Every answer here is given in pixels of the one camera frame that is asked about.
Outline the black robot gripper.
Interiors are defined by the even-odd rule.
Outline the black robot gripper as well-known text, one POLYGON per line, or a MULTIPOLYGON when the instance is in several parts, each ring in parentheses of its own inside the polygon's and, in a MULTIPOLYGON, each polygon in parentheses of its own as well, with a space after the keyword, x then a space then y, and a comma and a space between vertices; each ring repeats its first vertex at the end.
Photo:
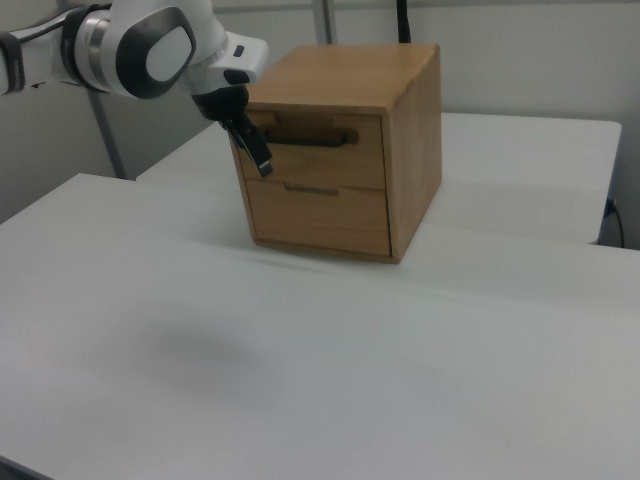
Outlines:
POLYGON ((272 154, 258 128, 244 114, 249 101, 245 85, 217 89, 210 93, 193 95, 192 100, 201 115, 208 120, 222 122, 235 145, 244 150, 264 178, 273 172, 272 154))

